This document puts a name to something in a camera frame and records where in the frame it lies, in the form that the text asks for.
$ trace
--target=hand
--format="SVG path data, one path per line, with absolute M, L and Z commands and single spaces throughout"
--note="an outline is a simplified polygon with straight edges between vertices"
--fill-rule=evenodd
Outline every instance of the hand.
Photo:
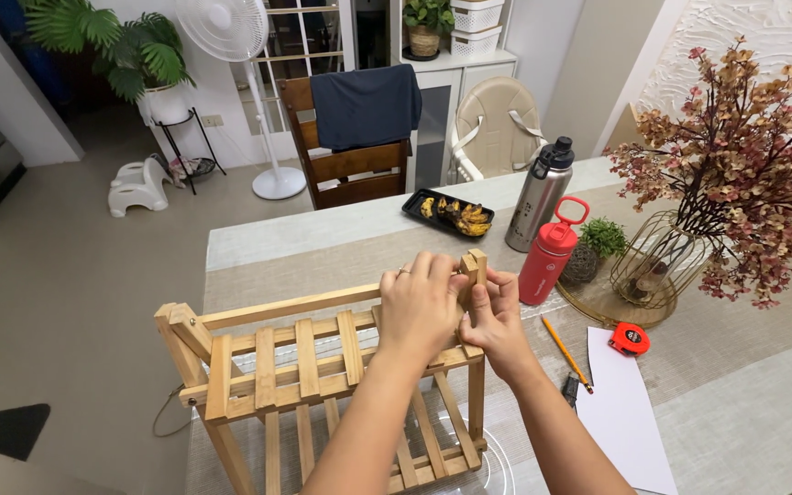
M 422 251 L 402 273 L 381 276 L 381 324 L 378 354 L 397 353 L 424 367 L 442 350 L 460 320 L 457 294 L 466 275 L 451 275 L 457 264 L 447 254 Z
M 475 327 L 464 316 L 460 337 L 485 350 L 497 376 L 512 387 L 540 369 L 521 324 L 517 275 L 488 267 L 488 287 L 473 287 L 472 304 Z

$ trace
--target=decorative ball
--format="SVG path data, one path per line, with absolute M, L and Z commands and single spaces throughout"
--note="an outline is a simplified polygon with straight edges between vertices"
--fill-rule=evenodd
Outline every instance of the decorative ball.
M 580 242 L 573 249 L 559 280 L 572 284 L 587 284 L 598 275 L 598 253 L 587 244 Z

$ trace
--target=wall outlet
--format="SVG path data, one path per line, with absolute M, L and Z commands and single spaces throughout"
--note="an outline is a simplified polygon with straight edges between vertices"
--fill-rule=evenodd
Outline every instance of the wall outlet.
M 224 121 L 222 121 L 221 115 L 204 115 L 201 117 L 201 123 L 204 127 L 216 127 L 220 125 L 226 125 Z

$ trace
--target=fan base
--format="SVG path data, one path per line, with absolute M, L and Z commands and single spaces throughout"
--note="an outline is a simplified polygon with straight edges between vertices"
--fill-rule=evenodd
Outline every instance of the fan base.
M 274 175 L 274 169 L 266 170 L 253 181 L 253 193 L 261 199 L 285 199 L 293 197 L 307 187 L 304 172 L 291 166 L 280 167 L 280 177 Z

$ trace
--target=stainless steel water bottle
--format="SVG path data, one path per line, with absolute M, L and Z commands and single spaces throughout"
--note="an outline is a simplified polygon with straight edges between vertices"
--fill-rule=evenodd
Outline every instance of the stainless steel water bottle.
M 576 155 L 570 149 L 572 145 L 572 139 L 562 136 L 554 144 L 543 146 L 527 171 L 521 196 L 506 231 L 506 244 L 514 250 L 530 251 L 539 228 L 552 219 L 556 204 L 573 177 L 571 166 Z

